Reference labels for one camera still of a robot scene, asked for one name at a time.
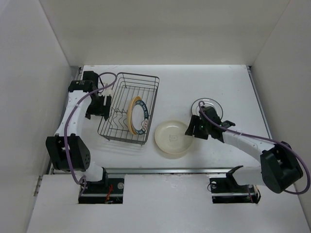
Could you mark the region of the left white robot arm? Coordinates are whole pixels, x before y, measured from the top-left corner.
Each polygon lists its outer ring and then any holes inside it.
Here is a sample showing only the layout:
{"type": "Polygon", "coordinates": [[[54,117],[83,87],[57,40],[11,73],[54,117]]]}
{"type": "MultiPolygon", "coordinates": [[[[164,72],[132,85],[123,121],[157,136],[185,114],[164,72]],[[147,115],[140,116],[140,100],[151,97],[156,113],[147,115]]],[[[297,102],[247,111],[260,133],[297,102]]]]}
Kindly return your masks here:
{"type": "Polygon", "coordinates": [[[92,182],[97,192],[108,189],[103,167],[91,161],[90,151],[83,142],[82,127],[91,116],[108,119],[112,97],[110,91],[117,80],[112,72],[97,74],[85,71],[82,79],[68,87],[68,102],[64,116],[53,136],[46,139],[46,148],[56,170],[70,172],[79,185],[92,182]]]}

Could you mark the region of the cream white plate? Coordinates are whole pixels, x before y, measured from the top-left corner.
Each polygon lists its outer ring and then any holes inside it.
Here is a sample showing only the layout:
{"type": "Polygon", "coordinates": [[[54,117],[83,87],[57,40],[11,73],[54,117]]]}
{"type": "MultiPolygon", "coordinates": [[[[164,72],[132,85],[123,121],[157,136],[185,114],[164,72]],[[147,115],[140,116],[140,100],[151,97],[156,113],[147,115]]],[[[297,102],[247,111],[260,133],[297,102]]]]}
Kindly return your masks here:
{"type": "Polygon", "coordinates": [[[185,153],[193,143],[193,137],[185,135],[187,125],[178,120],[160,123],[155,130],[155,143],[167,154],[185,153]]]}

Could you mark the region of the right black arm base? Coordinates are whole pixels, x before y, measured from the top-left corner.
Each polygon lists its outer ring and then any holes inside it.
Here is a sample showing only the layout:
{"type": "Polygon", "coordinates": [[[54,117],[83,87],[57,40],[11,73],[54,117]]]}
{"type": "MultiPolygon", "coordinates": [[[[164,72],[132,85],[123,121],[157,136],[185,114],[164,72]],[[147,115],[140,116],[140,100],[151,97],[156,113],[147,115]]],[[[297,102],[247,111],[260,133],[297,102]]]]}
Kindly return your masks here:
{"type": "Polygon", "coordinates": [[[237,166],[227,173],[210,175],[207,189],[211,192],[213,204],[251,203],[258,204],[261,193],[255,185],[239,185],[233,173],[242,166],[237,166]]]}

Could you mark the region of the plate with teal lettered band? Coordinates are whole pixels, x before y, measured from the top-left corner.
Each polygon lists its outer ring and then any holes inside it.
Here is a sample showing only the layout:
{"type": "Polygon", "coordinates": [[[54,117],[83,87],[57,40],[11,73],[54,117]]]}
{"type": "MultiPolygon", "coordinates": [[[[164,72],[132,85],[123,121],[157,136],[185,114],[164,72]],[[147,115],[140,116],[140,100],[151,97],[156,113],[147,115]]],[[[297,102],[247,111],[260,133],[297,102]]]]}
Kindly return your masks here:
{"type": "Polygon", "coordinates": [[[132,124],[137,135],[145,134],[149,124],[149,113],[143,100],[137,100],[134,104],[132,124]]]}

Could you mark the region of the white plate green rim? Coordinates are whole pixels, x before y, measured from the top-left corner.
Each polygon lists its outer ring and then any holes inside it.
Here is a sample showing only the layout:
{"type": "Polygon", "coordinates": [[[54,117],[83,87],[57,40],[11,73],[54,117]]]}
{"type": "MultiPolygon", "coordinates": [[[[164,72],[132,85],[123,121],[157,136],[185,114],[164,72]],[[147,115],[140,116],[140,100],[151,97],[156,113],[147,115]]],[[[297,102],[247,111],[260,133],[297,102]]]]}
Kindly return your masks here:
{"type": "Polygon", "coordinates": [[[199,115],[199,102],[201,101],[204,103],[205,107],[213,107],[220,119],[223,118],[224,113],[222,106],[216,100],[211,98],[200,98],[195,100],[190,109],[191,115],[199,115]]]}

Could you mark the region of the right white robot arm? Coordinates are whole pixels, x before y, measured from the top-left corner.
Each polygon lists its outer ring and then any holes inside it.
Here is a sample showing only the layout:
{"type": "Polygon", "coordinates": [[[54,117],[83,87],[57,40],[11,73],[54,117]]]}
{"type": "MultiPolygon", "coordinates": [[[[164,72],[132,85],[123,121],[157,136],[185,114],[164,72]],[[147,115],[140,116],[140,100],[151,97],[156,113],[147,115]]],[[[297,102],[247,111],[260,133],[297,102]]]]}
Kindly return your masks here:
{"type": "Polygon", "coordinates": [[[311,186],[310,172],[289,144],[270,138],[242,133],[231,121],[221,121],[216,110],[198,103],[199,115],[193,115],[185,135],[207,140],[212,137],[247,153],[259,163],[259,167],[243,165],[226,174],[225,185],[230,191],[237,191],[243,185],[264,185],[274,193],[286,192],[287,188],[307,177],[306,187],[297,195],[306,193],[311,186]]]}

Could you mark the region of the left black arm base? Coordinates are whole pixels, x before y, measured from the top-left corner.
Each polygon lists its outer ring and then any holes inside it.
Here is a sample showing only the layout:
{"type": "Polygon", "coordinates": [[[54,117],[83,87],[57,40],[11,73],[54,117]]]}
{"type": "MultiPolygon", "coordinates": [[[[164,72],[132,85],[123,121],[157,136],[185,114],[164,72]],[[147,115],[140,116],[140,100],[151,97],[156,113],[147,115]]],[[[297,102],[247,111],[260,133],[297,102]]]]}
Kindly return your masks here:
{"type": "Polygon", "coordinates": [[[109,177],[104,169],[99,181],[87,181],[81,186],[79,204],[123,204],[124,177],[109,177]]]}

